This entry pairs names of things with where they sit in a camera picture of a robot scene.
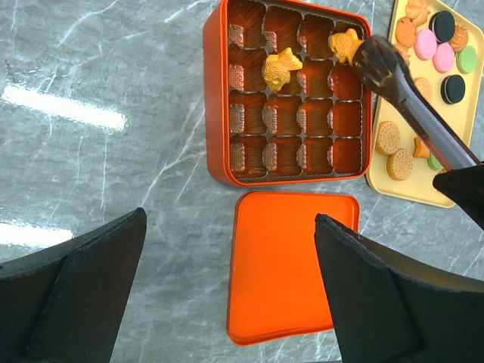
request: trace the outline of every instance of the toy fish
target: toy fish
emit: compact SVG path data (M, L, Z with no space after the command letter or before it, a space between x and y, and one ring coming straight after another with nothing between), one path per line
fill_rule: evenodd
M356 50L363 43L358 39L358 34L354 29L348 29L346 33L333 34L330 37L330 48L337 56L340 63L348 61L352 65Z
M265 60L264 80L271 91L279 92L282 86L290 82L290 71L300 70L303 63L293 55L290 48L279 54L271 54Z

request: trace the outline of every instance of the orange box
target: orange box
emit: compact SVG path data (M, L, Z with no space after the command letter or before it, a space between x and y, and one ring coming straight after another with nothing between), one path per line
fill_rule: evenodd
M333 328L315 248L317 214L358 230L360 207L354 197L256 191L239 199L227 317L234 343Z
M252 187L366 173L371 92L351 67L337 63L328 44L331 34L350 27L361 39L371 35L366 19L345 11L297 0L222 0L203 28L213 178ZM303 68L280 92L271 92L262 78L265 59L288 47ZM317 138L331 145L309 140Z

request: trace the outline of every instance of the black cookie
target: black cookie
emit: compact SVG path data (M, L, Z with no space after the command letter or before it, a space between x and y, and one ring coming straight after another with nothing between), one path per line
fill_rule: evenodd
M455 32L454 17L449 11L439 11L430 18L429 28L436 35L437 42L448 42Z
M466 93L464 78L458 74L445 77L440 86L440 93L442 93L442 99L447 104L461 102Z

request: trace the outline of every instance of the tongs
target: tongs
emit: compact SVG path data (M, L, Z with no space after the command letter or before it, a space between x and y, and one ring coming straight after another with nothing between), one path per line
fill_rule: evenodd
M484 229L484 165L422 97L398 51L383 37L371 36L353 58L358 77L391 103L442 164L446 173L434 186Z

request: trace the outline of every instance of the marble countertop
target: marble countertop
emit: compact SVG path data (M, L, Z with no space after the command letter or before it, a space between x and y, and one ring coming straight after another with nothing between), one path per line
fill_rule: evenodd
M387 0L315 2L387 33ZM447 3L482 23L477 0ZM217 4L0 0L0 262L143 206L147 239L112 362L334 360L332 331L246 348L225 332L234 206L248 190L206 169L202 27ZM481 92L481 159L482 112ZM457 207L386 197L364 178L273 189L352 194L365 236L484 279L484 235Z

